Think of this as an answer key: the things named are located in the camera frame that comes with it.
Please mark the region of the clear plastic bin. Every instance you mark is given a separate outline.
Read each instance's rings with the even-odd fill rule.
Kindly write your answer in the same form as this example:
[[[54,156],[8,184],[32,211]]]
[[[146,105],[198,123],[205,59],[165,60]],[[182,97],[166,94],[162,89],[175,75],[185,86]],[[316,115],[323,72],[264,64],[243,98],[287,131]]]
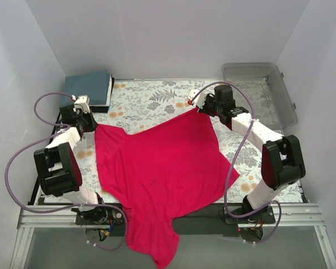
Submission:
[[[252,103],[255,116],[268,128],[283,132],[297,123],[283,74],[273,63],[226,63],[223,79],[237,86]]]

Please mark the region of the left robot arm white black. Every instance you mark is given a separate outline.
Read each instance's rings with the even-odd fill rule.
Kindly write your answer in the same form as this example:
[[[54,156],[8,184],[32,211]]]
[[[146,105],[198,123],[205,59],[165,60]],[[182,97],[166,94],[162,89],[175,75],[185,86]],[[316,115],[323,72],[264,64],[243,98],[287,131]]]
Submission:
[[[108,211],[103,199],[83,183],[73,149],[86,132],[93,132],[97,123],[87,104],[71,104],[59,108],[54,123],[55,137],[43,149],[34,152],[34,161],[41,190],[45,195],[61,197],[77,205],[72,211],[87,221],[102,224]]]

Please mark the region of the aluminium frame rail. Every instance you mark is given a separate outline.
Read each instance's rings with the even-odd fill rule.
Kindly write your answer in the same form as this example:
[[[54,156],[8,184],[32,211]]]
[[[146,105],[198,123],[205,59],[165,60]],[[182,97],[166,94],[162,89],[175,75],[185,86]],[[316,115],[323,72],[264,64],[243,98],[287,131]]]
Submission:
[[[336,268],[317,205],[273,205],[232,219],[215,203],[188,215],[148,210],[100,222],[75,209],[22,211],[12,268]]]

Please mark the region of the red t-shirt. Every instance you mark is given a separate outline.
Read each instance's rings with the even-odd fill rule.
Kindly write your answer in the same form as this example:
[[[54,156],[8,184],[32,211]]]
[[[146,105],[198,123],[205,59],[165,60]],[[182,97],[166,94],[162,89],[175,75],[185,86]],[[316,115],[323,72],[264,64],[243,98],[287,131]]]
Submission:
[[[196,109],[137,134],[101,124],[95,147],[101,187],[128,219],[128,247],[158,268],[178,249],[173,220],[217,201],[239,177],[220,152],[210,117]]]

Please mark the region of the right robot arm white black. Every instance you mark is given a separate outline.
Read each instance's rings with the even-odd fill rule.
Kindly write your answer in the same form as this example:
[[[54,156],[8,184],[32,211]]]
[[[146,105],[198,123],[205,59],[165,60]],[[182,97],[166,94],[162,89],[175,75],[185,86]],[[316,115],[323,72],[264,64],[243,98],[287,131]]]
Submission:
[[[189,95],[189,104],[200,113],[218,117],[229,130],[243,136],[242,142],[249,141],[262,153],[262,179],[242,202],[240,215],[228,212],[234,219],[256,222],[263,210],[274,202],[274,198],[288,185],[296,183],[306,175],[304,158],[299,139],[277,133],[255,117],[253,107],[237,106],[233,97],[236,86],[223,81],[213,82],[214,92],[204,90]]]

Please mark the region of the floral patterned table mat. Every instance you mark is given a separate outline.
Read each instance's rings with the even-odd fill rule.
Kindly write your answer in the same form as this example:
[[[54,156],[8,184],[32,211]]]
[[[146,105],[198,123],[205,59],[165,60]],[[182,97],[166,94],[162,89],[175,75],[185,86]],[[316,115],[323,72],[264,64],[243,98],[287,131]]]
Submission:
[[[161,124],[191,109],[190,90],[200,90],[209,80],[192,81],[119,81],[115,84],[107,113],[95,114],[98,123],[123,128],[136,134]],[[99,182],[96,167],[94,133],[85,133],[74,148],[84,184],[97,192],[106,203],[116,203]],[[235,162],[238,180],[227,193],[229,202],[240,203],[261,180],[261,153],[250,142],[245,142]]]

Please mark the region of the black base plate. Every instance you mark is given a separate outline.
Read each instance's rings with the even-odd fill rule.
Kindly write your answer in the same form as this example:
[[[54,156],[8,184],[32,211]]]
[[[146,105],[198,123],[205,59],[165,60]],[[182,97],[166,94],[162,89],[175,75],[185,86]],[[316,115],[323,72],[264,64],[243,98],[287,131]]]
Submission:
[[[125,226],[122,217],[118,218],[113,226],[110,225],[117,214],[117,211],[110,210],[110,218],[103,224],[96,224],[77,214],[75,224],[82,228],[88,228],[88,230],[109,230],[111,236],[123,236]],[[229,237],[244,235],[261,240],[263,237],[263,225],[275,223],[276,218],[274,217],[272,206],[264,208],[247,219],[234,219],[226,213],[223,204],[214,203],[194,213],[175,219],[172,226],[173,230],[179,235],[220,234]]]

